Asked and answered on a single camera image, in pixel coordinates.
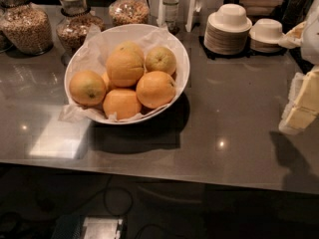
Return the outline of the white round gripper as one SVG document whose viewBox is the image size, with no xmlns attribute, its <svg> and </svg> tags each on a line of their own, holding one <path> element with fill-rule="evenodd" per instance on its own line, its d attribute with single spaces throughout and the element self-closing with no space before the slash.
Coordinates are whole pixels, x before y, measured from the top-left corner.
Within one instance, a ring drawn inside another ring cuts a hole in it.
<svg viewBox="0 0 319 239">
<path fill-rule="evenodd" d="M 306 20 L 287 34 L 278 44 L 287 49 L 299 48 L 301 58 L 313 65 L 319 64 L 319 0 L 314 0 Z M 290 86 L 288 104 L 281 116 L 279 130 L 297 134 L 319 116 L 319 67 L 314 66 L 306 75 L 296 73 Z"/>
</svg>

